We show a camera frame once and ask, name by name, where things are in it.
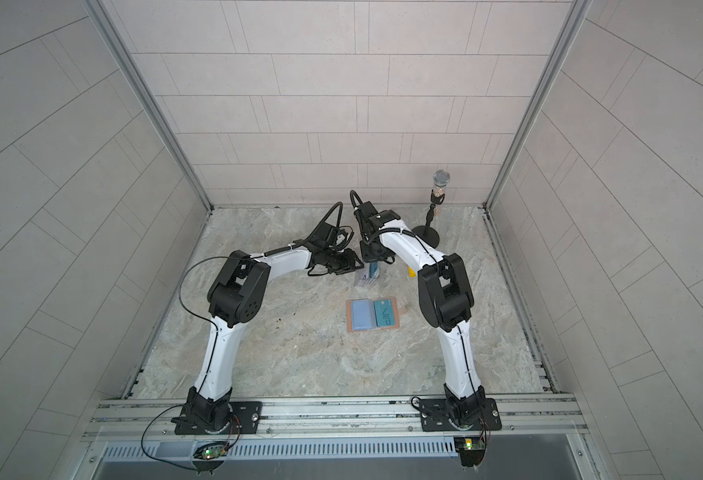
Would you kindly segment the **silver VIP card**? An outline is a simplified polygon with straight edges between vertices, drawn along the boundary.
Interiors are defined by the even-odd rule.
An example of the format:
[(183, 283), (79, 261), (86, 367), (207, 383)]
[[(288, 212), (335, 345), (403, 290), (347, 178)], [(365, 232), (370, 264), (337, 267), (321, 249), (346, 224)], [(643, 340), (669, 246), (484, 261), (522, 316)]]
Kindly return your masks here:
[(377, 262), (367, 264), (367, 279), (373, 282), (377, 278), (379, 278), (379, 264)]

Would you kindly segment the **teal VIP card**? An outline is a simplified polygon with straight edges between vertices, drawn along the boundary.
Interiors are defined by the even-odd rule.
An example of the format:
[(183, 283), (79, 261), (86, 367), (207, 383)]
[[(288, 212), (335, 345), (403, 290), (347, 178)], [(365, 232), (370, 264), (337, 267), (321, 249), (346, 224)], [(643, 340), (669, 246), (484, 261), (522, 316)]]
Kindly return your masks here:
[(397, 306), (394, 299), (375, 300), (373, 301), (373, 308), (375, 308), (375, 324), (377, 324), (377, 328), (397, 326)]

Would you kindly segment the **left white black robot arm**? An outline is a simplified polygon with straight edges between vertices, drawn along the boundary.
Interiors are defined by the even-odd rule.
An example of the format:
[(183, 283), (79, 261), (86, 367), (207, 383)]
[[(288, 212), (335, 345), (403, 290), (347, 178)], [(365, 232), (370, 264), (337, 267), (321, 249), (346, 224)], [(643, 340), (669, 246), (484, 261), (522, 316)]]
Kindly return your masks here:
[(202, 369), (179, 416), (171, 419), (176, 434), (215, 434), (231, 426), (235, 357), (247, 323), (263, 304), (268, 282), (316, 266), (338, 275), (363, 268), (348, 247), (351, 239), (351, 228), (321, 221), (306, 239), (261, 254), (235, 250), (225, 257), (207, 293), (210, 335)]

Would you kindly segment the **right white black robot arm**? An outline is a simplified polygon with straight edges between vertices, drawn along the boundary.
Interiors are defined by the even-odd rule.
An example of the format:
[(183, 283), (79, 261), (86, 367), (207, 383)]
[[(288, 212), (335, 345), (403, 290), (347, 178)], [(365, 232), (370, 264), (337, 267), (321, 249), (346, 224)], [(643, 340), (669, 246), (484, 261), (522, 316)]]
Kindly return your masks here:
[(349, 198), (361, 232), (363, 259), (399, 258), (417, 274), (421, 314), (439, 330), (449, 418), (459, 428), (479, 423), (485, 388), (471, 351), (469, 319), (475, 298), (463, 258), (431, 247), (393, 210), (377, 210), (371, 202), (361, 200), (355, 190)]

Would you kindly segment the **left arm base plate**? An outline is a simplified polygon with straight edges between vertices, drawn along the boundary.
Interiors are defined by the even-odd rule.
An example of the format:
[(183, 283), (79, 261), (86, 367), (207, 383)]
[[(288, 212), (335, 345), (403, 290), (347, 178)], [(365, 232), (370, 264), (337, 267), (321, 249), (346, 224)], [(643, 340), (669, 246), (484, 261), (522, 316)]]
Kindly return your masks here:
[(258, 401), (223, 401), (221, 404), (184, 404), (173, 417), (175, 435), (255, 434), (263, 404)]

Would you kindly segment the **brown leather card holder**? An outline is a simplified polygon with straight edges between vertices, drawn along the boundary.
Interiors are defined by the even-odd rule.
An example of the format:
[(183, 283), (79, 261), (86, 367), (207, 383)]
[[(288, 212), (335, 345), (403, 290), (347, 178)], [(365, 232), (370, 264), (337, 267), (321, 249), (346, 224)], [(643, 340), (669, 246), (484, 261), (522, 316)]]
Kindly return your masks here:
[[(394, 297), (385, 297), (381, 299), (387, 298), (395, 300)], [(375, 308), (373, 308), (373, 301), (375, 300), (379, 299), (347, 300), (346, 329), (348, 332), (387, 330), (399, 328), (399, 326), (401, 326), (401, 322), (399, 322), (399, 308), (397, 308), (397, 326), (389, 328), (377, 328), (377, 324), (375, 324)]]

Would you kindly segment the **clear acrylic card box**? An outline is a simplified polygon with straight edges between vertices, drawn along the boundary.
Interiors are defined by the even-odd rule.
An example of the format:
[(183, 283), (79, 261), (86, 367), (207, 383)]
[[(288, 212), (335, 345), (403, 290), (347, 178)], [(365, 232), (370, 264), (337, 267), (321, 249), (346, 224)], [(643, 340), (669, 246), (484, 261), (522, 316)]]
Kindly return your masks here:
[(355, 286), (369, 287), (375, 284), (379, 277), (381, 277), (379, 262), (365, 263), (363, 264), (363, 268), (355, 272)]

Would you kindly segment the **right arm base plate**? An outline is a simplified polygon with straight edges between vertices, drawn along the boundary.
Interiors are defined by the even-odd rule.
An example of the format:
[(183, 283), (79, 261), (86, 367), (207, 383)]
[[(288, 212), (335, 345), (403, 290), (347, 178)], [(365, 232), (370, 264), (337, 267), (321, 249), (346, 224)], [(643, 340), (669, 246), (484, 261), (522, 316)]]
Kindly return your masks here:
[(501, 414), (493, 398), (455, 401), (447, 398), (411, 397), (424, 432), (501, 431)]

